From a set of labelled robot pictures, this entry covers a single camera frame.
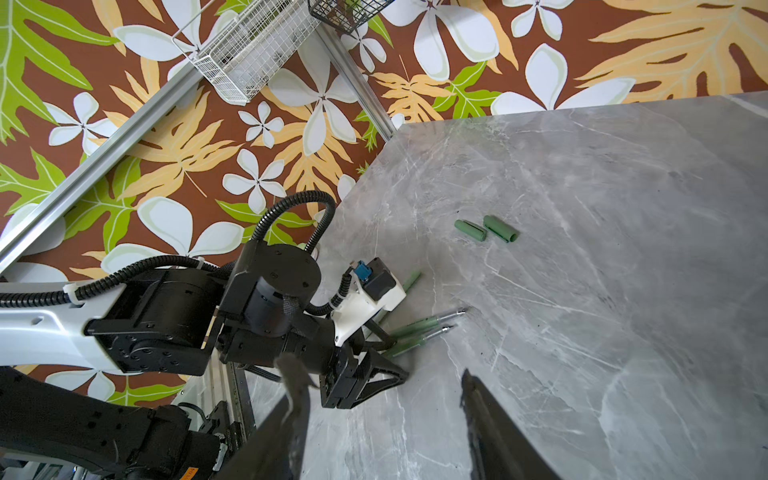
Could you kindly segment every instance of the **white flower pattern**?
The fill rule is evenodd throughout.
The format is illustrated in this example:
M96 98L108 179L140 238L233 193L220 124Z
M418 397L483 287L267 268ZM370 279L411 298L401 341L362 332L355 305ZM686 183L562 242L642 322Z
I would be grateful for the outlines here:
M9 235L37 206L38 204L26 204L16 210L10 220L8 220L8 223L5 224L0 238ZM37 240L32 242L32 245L27 247L27 250L24 250L22 255L33 255L53 250L64 241L66 230L67 226L64 218L59 217ZM43 263L14 262L3 271L2 275L8 282L15 283L67 281L67 276L61 270L50 265L44 265Z
M541 18L541 26L547 35L554 40L560 40L563 34L563 22L558 14L550 12L547 8L562 10L569 6L574 0L502 0L507 7L522 7L530 5L531 7L512 19L512 36L515 38L525 37L533 27L536 19L536 12Z
M416 31L413 52L424 72L435 80L448 80L450 64L437 28L440 18L462 54L472 62L490 60L498 55L498 38L491 22L471 8L445 5L444 0L397 0L382 10L382 15L396 27L424 18Z
M256 140L260 134L263 134L264 146L267 148L272 148L275 145L275 137L272 135L272 132L281 131L285 124L283 123L283 119L280 117L267 121L267 118L270 117L270 112L272 109L265 101L259 104L257 110L259 112L258 119L246 111L241 110L237 112L237 114L240 116L240 119L245 124L253 125L245 133L245 140Z
M181 50L186 53L199 51L212 38L216 38L216 35L229 22L237 18L237 13L232 10L225 11L214 23L208 39L200 41L200 0L163 0L163 6L178 28L189 23L182 33L192 45L184 43L178 37L174 42L169 34L146 25L117 27L113 31L114 36L119 38L129 50L141 57L155 61L169 61L182 55ZM186 63L187 59L185 58L175 64L168 72L168 79L170 80Z
M344 113L331 102L333 99L347 104L355 103L357 95L341 75L337 75L328 88L331 59L320 45L320 40L312 34L299 47L299 58L312 77L317 91L308 87L298 75L285 68L277 71L269 82L270 90L275 97L289 107L315 104L312 115L306 122L302 139L304 155L307 157L317 152L326 141L326 120L323 112L328 115L328 123L334 137L348 144L357 143L355 129L352 128Z
M243 149L237 154L237 164L240 168L245 170L251 178L241 177L236 174L225 174L221 183L224 190L228 191L232 195L242 195L248 190L253 189L248 196L248 207L255 214L260 214L266 208L266 198L261 193L263 188L267 192L271 193L275 197L285 197L286 191L283 185L273 180L278 178L285 167L285 162L282 160L275 160L271 164L267 165L264 169L264 173L259 175L259 161L256 159L256 155L249 150Z
M131 375L120 370L105 370L105 372L111 375ZM93 381L88 386L89 397L106 402L114 394L114 383L101 370L65 370L64 372L56 372L45 377L45 383L67 390L76 390L90 379L93 379Z
M56 105L43 102L56 123L64 125L63 127L54 127L51 130L51 134L48 135L48 145L52 147L63 145L74 140L79 134L83 134L83 152L86 155L91 155L98 148L98 144L93 142L98 138L95 134L111 137L118 130L118 127L108 118L88 123L98 111L98 102L88 92L84 91L77 94L72 103L77 120Z
M378 40L375 40L374 38L364 38L367 33L368 23L364 23L353 31L351 35L342 35L341 42L347 50L352 50L357 45L360 45L360 60L368 71L373 71L375 65L373 64L369 52L376 57L376 60L381 62L386 61L386 52Z
M634 78L614 78L592 85L563 101L555 108L568 77L568 63L554 48L543 43L536 48L525 66L525 80L543 107L518 93L506 91L491 104L493 115L518 114L526 111L561 110L620 104L634 86Z
M192 244L192 213L184 205L166 197L153 197L137 210L139 220L150 232L173 247L178 255L197 257L221 255L240 246L244 229L232 222L216 222L206 228ZM136 243L121 243L101 261L101 268L114 273L124 266L164 252Z

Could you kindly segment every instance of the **gray marble table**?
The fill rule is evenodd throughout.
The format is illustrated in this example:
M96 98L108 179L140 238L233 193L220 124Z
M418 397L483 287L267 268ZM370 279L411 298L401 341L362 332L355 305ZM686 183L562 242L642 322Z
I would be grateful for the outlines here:
M320 243L423 272L388 326L472 314L351 411L303 478L469 478L464 369L563 479L768 478L768 92L404 126ZM495 214L521 236L462 236ZM250 379L257 421L282 395Z

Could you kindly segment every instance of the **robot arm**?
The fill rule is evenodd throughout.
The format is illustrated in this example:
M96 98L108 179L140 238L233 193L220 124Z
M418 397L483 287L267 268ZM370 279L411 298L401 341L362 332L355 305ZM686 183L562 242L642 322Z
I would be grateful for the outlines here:
M263 241L282 213L318 201L326 205L326 215L305 250ZM374 259L348 273L352 289L339 292L333 305L310 304L321 279L311 252L334 209L333 198L324 192L286 197L263 215L235 263L217 268L187 257L142 260L79 286L74 296L81 305L63 294L61 284L2 283L0 365L200 376L214 347L221 362L250 366L272 367L281 353L293 353L320 375L324 406L351 408L408 376L377 354L391 342L367 343L361 330L380 309L397 306L405 292ZM187 268L157 268L170 265ZM306 311L330 312L330 318ZM366 389L378 372L392 378Z

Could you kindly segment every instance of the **green leaf pattern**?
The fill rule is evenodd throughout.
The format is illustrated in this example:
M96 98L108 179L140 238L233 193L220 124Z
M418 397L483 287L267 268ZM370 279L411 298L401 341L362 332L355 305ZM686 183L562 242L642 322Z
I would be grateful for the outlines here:
M368 114L365 110L361 111L357 117L355 117L354 121L365 121L368 122L368 129L364 134L362 134L362 139L366 141L366 148L368 151L372 151L374 148L376 148L377 140L376 135L379 134L379 131L376 130L376 126L373 124L370 118L368 118Z
M0 192L11 191L21 195L8 208L6 215L15 213L26 204L39 204L66 178L59 167L34 150L32 159L38 172L37 180L24 177L7 165L0 164Z
M109 213L109 218L102 229L104 251L109 253L118 241L125 237L136 197L117 199L128 185L141 176L139 162L140 160L136 157L126 157L119 163L112 179L112 195L109 193L109 182L106 178L102 178L75 204L72 210L67 212L64 216L67 224L65 239L91 228L105 213Z
M90 31L72 15L41 0L3 0L0 6L0 141L15 140L12 130L27 135L16 111L24 107L55 124L42 100L23 81L26 60L45 73L84 90L93 87L61 50L28 27L36 23L53 35L93 45L119 40Z
M432 104L436 111L447 111L453 107L453 118L484 117L483 107L490 107L493 101L502 94L500 91L466 89L476 84L485 70L486 62L463 68L456 78L450 81L446 90L453 93L450 97L440 97Z
M107 402L114 403L115 405L133 407L137 406L136 402L153 402L155 400L176 395L184 388L184 385L167 386L160 384L132 389L130 381L131 377L125 377L125 390L123 392L113 393L112 396L107 399Z
M248 207L248 204L229 204L222 200L216 200L221 207L221 210L227 213L230 217L241 222L252 223L250 227L247 227L243 232L243 243L250 240L250 236L253 235L253 230L256 227L256 223L259 223L264 212L255 214ZM313 220L304 220L293 212L286 212L280 215L275 223L272 224L270 229L266 232L266 243L268 245L274 245L276 243L285 243L287 245L296 245L293 238L285 231L277 228L278 225L282 225L286 228L301 228L311 227L315 222Z
M368 28L384 37L384 40L386 40L390 47L394 47L394 45L392 45L392 37L389 36L389 32L386 30L386 26L380 15L368 20Z

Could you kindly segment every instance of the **metal frame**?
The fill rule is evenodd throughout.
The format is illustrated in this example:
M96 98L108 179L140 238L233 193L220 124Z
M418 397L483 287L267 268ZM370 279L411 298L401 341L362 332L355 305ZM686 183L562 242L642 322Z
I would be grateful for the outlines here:
M357 64L342 45L338 35L336 35L336 30L328 25L320 25L315 32L331 57L333 66L339 71L339 75L343 76L357 93L357 99L362 105L362 109L368 114L368 118L371 119L373 126L376 127L385 142L392 140L396 131L392 119L389 118L379 98L373 93L371 86L360 73Z
M358 100L385 142L396 129L376 94L360 74L336 32L327 25L316 30L331 62L357 93ZM203 80L187 63L143 107L118 128L86 161L51 192L19 225L0 240L0 274L59 217L66 214L176 103Z
M203 75L191 64L183 66L28 217L0 240L0 273L14 263L59 217L66 214L80 197L125 156L128 149L202 79Z

